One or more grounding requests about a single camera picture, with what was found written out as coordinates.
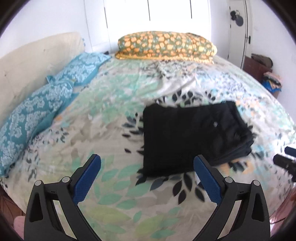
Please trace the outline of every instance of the blue pillow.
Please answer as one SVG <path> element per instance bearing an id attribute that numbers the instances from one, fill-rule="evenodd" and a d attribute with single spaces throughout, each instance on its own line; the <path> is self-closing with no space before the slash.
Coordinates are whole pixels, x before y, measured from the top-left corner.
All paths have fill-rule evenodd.
<path id="1" fill-rule="evenodd" d="M 82 53 L 76 56 L 57 75 L 47 76 L 49 83 L 60 80 L 71 80 L 75 86 L 88 84 L 98 73 L 99 67 L 111 56 L 102 53 Z"/>
<path id="2" fill-rule="evenodd" d="M 72 97 L 73 83 L 47 84 L 16 107 L 0 130 L 0 177 L 39 132 L 50 127 L 59 109 Z"/>

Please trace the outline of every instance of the floral comforter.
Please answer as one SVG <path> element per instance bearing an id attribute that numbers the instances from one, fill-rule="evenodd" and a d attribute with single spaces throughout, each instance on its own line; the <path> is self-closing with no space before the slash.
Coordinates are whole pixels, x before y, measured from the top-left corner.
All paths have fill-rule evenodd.
<path id="1" fill-rule="evenodd" d="M 272 157 L 295 141 L 294 123 L 251 76 L 219 57 L 214 61 L 112 58 L 53 125 L 35 137 L 1 185 L 26 211 L 36 180 L 50 183 L 71 176 L 96 153 L 102 167 L 79 208 L 102 240 L 192 240 L 216 204 L 193 173 L 156 179 L 137 173 L 144 150 L 142 111 L 152 102 L 189 107 L 234 100 L 256 138 L 249 156 L 218 169 L 237 182 L 259 180 L 271 215 L 292 186 Z M 65 217 L 60 218 L 64 224 Z"/>

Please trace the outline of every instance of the upholstered headboard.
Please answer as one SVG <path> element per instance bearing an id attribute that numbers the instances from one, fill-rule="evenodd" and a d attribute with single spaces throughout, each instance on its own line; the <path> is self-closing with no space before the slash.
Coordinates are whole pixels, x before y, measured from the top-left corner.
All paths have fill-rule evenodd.
<path id="1" fill-rule="evenodd" d="M 79 33 L 64 33 L 26 44 L 0 59 L 0 128 L 28 95 L 84 52 Z"/>

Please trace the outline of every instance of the folded black clothing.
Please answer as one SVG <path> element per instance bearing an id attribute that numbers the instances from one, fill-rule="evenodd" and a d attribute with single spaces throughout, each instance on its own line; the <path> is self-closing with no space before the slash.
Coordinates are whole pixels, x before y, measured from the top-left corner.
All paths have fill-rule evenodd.
<path id="1" fill-rule="evenodd" d="M 145 176 L 168 176 L 193 171 L 202 154 L 216 166 L 247 156 L 252 132 L 232 101 L 174 108 L 158 104 L 143 112 Z"/>

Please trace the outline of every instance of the orange patterned pillow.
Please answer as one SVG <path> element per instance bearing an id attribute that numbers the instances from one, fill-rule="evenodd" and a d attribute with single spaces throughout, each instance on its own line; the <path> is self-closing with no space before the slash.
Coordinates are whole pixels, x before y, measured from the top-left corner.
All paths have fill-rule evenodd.
<path id="1" fill-rule="evenodd" d="M 128 34 L 118 40 L 118 59 L 192 60 L 213 63 L 216 46 L 191 33 L 148 31 Z"/>

